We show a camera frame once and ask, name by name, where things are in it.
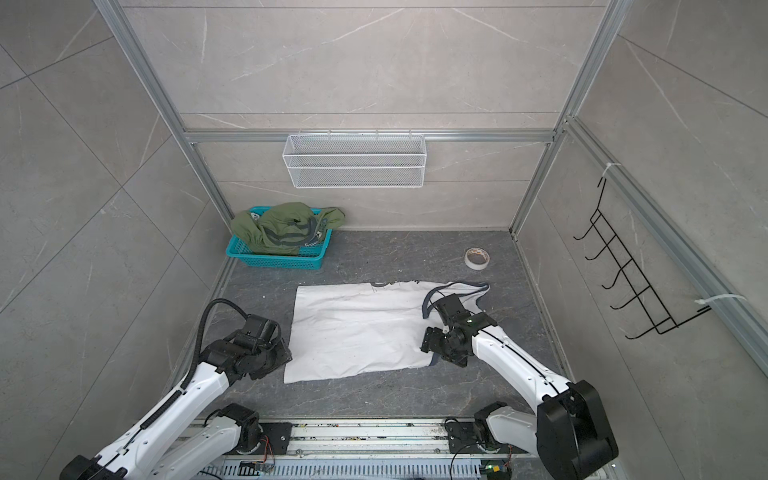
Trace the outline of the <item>white tank top navy trim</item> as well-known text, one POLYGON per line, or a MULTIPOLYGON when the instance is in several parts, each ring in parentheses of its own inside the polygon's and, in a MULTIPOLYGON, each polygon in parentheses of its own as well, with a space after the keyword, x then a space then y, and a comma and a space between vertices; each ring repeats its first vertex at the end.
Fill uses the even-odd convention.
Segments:
POLYGON ((477 313, 489 290, 487 283, 427 281, 300 286, 289 340, 292 360, 283 381, 427 367, 435 355, 421 350, 425 331, 444 329, 433 305, 456 294, 477 313))

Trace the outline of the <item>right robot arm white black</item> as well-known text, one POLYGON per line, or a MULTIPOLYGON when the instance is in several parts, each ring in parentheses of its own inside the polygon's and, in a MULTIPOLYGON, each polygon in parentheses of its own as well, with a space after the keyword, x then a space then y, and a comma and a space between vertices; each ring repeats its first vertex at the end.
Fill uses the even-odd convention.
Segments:
POLYGON ((504 402, 474 416, 472 447, 503 446, 536 455, 554 479, 585 479, 616 459, 619 447, 598 391, 587 381, 559 375, 517 345, 485 312, 473 313, 457 294, 426 297, 422 315, 438 313, 443 326, 425 330, 421 350, 459 367, 475 357, 492 367, 531 408, 504 402))

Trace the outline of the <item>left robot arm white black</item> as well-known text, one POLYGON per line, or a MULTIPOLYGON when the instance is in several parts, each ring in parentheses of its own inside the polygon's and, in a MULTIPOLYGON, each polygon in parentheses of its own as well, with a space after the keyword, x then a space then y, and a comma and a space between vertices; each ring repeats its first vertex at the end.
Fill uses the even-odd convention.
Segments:
POLYGON ((232 384, 261 379, 291 361, 277 322, 248 315, 244 326, 209 344, 192 371, 139 422, 94 457, 78 455, 61 479, 190 479, 225 453, 268 450, 259 415, 227 405, 190 438, 178 438, 232 384))

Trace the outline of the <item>green tank top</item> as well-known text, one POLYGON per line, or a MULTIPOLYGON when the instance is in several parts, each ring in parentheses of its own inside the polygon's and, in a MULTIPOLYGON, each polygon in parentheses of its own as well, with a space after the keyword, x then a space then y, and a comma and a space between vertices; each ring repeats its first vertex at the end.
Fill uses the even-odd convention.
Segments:
POLYGON ((302 202, 283 203, 263 213, 242 211, 230 222, 232 233, 257 255, 298 256, 315 247, 327 233, 344 225, 345 213, 336 207, 315 213, 302 202))

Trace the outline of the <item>roll of masking tape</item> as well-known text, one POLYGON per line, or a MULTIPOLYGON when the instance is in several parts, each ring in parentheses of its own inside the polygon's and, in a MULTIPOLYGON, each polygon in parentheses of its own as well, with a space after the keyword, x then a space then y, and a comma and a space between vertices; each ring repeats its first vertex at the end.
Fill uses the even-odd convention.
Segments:
POLYGON ((491 261, 491 257, 487 251, 482 248, 469 248, 465 251, 464 262, 465 265, 475 271, 481 271, 486 269, 491 261))

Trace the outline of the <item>teal plastic basket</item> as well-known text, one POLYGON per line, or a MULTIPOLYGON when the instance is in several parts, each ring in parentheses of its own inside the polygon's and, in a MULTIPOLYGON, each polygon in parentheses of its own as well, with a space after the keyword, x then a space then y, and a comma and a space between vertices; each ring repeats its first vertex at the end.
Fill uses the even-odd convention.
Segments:
MULTIPOLYGON (((245 211, 263 213, 268 208, 270 207, 253 207, 245 211)), ((311 208, 311 209, 315 213, 318 213, 321 210, 318 208, 311 208)), ((330 244, 332 233, 335 229, 332 229, 327 233, 325 241, 322 244, 317 245, 315 247, 301 248, 298 256, 253 254, 248 250, 244 242, 239 240, 232 233, 232 238, 226 249, 226 255, 230 258, 239 260, 243 264, 250 267, 318 270, 321 268, 323 264, 326 251, 330 244)))

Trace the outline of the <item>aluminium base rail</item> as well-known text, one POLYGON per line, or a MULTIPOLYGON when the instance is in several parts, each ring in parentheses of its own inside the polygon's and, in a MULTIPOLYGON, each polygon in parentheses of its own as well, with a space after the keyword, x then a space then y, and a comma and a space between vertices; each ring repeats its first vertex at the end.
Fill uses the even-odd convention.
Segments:
POLYGON ((533 454, 484 449, 470 417, 266 418, 262 446, 225 453, 196 479, 546 479, 533 454))

